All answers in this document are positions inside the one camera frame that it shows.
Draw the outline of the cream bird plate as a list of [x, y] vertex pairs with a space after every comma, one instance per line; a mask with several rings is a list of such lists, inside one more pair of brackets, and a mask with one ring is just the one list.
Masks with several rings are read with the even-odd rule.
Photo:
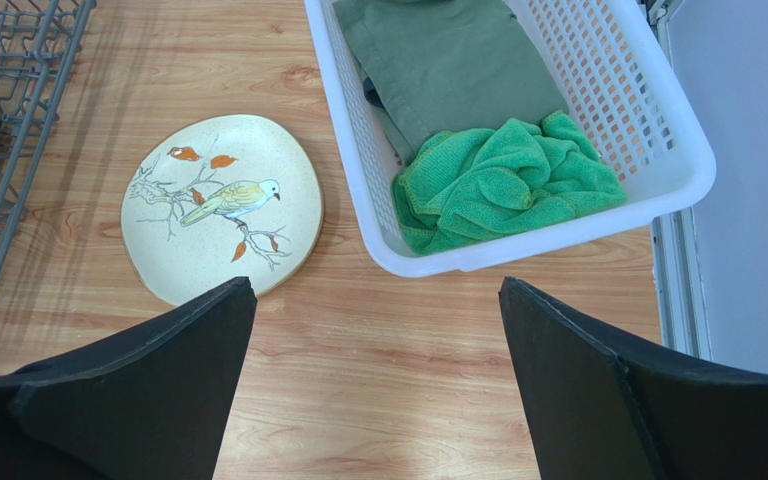
[[309, 258], [324, 220], [314, 166], [296, 138], [257, 115], [171, 133], [137, 167], [121, 204], [143, 285], [179, 306], [237, 276], [263, 294]]

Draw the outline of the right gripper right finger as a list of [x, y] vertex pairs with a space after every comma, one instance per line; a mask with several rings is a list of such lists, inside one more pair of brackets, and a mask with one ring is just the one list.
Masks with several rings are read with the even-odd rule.
[[768, 479], [768, 374], [701, 360], [522, 280], [502, 322], [545, 479]]

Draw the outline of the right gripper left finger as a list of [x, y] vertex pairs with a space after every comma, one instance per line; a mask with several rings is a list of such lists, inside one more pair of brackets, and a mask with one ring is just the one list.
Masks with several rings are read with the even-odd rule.
[[0, 479], [209, 479], [255, 320], [236, 277], [0, 375]]

